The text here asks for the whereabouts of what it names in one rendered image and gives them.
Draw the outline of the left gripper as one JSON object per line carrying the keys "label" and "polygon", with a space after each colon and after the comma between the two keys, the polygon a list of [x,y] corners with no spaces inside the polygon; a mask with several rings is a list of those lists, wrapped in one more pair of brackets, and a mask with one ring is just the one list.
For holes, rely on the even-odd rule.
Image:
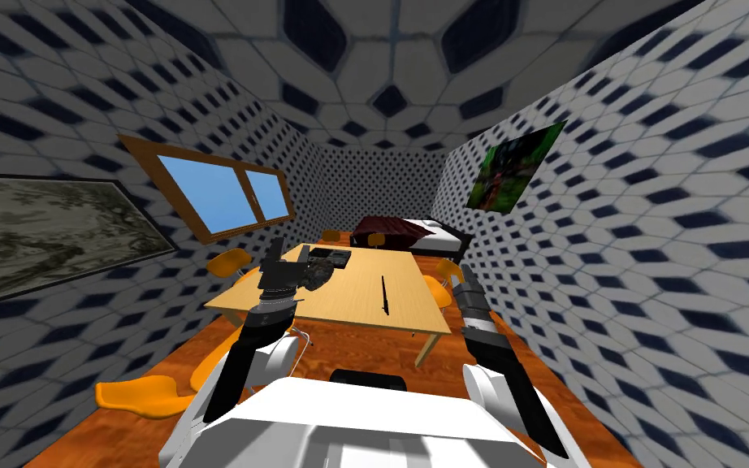
{"label": "left gripper", "polygon": [[284,237],[277,236],[271,241],[268,249],[268,258],[263,259],[260,263],[259,272],[262,275],[258,282],[259,289],[297,289],[303,286],[308,269],[310,247],[302,245],[296,262],[281,259],[283,252]]}

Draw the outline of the dark grey lumpy object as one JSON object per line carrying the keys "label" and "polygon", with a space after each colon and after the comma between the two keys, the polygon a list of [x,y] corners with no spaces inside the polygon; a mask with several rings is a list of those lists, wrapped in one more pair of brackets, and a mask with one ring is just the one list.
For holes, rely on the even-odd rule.
{"label": "dark grey lumpy object", "polygon": [[327,258],[309,260],[299,286],[313,292],[323,287],[331,279],[334,270],[335,265]]}

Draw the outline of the bed with dark red blanket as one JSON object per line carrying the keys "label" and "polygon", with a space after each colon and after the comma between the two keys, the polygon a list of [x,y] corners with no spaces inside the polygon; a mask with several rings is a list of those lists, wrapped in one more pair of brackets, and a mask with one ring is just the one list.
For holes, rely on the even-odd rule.
{"label": "bed with dark red blanket", "polygon": [[405,250],[418,256],[447,258],[459,263],[469,248],[474,235],[434,219],[403,219],[390,216],[366,216],[354,228],[349,244],[355,248],[373,249],[369,245],[372,234],[383,234],[384,244],[379,249]]}

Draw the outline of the light wooden table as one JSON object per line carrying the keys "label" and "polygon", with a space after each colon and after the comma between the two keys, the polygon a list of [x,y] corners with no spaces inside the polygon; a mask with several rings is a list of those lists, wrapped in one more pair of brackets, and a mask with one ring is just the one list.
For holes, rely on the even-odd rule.
{"label": "light wooden table", "polygon": [[[323,287],[297,291],[297,319],[426,334],[415,360],[415,365],[421,366],[438,340],[451,330],[413,255],[362,248],[352,248],[351,253],[348,265],[335,271]],[[389,315],[383,311],[382,275]]]}

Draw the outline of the brown framed window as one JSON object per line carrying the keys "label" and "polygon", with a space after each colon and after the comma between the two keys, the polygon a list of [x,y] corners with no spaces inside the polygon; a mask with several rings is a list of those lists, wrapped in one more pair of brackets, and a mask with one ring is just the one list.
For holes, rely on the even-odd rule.
{"label": "brown framed window", "polygon": [[203,245],[295,218],[281,170],[134,136],[119,140]]}

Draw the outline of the green picture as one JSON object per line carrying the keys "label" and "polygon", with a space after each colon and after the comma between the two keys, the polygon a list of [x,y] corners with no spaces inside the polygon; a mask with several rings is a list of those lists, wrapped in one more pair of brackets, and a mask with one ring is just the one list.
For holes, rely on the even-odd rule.
{"label": "green picture", "polygon": [[465,206],[508,214],[518,203],[566,122],[560,121],[492,146],[482,161]]}

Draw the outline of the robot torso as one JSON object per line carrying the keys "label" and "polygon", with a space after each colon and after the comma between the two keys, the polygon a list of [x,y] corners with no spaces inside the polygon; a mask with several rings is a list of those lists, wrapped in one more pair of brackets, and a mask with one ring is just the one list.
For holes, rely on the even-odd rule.
{"label": "robot torso", "polygon": [[592,468],[548,401],[562,457],[516,435],[501,373],[466,365],[463,375],[466,399],[284,377],[212,423],[205,385],[159,468]]}

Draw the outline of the grey landscape picture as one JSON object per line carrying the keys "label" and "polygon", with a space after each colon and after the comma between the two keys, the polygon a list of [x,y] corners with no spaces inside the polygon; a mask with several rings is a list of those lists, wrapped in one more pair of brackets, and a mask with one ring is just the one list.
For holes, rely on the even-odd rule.
{"label": "grey landscape picture", "polygon": [[117,180],[0,174],[0,301],[175,250]]}

